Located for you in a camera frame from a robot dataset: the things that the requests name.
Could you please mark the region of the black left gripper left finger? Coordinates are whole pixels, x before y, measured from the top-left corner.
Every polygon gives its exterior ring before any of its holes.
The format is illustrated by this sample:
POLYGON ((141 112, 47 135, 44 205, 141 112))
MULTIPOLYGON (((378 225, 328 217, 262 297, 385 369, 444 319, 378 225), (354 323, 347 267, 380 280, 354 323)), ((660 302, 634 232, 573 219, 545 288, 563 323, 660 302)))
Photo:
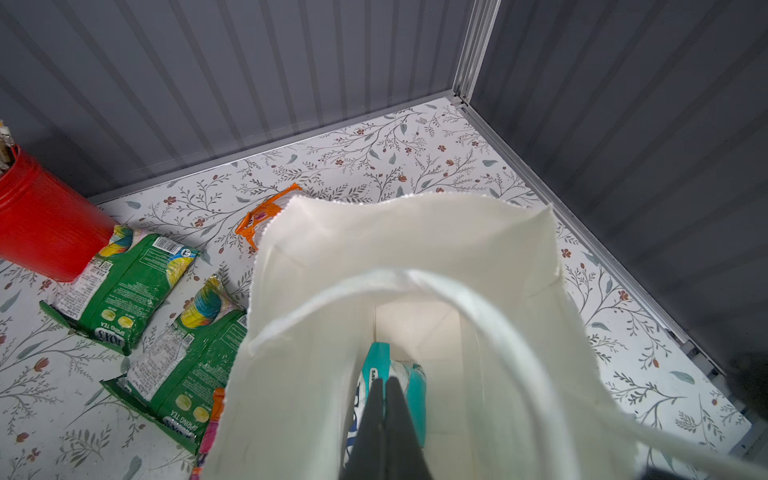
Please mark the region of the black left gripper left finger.
POLYGON ((360 428, 341 479, 380 480, 386 477, 384 413, 384 383, 377 379, 369 390, 360 428))

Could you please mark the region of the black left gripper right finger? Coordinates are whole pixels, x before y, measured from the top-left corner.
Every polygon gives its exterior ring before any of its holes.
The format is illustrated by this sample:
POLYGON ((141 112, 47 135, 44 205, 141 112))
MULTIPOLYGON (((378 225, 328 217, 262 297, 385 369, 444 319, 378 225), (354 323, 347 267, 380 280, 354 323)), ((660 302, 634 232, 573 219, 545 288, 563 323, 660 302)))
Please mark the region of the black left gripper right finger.
POLYGON ((397 378, 385 384, 385 468, 391 480, 432 480, 397 378))

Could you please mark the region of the white printed paper bag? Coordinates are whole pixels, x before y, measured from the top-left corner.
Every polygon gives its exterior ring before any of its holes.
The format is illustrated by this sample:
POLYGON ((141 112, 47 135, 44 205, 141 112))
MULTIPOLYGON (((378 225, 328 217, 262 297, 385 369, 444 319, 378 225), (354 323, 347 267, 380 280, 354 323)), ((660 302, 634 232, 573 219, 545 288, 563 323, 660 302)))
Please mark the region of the white printed paper bag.
POLYGON ((204 477, 340 478, 390 377, 434 479, 638 479, 642 444, 717 479, 767 475, 620 410, 550 209, 443 193, 298 197, 268 224, 204 477))

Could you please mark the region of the green Fox's packet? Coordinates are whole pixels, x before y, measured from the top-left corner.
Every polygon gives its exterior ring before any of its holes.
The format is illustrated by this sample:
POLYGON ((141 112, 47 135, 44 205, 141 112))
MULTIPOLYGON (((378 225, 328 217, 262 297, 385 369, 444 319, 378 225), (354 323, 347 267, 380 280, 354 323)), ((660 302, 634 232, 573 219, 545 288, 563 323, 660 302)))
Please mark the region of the green Fox's packet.
POLYGON ((83 272, 40 308, 76 334, 128 356, 198 255, 164 235, 117 225, 83 272))
POLYGON ((125 374, 101 385, 196 454, 246 333, 246 310, 213 275, 125 374))

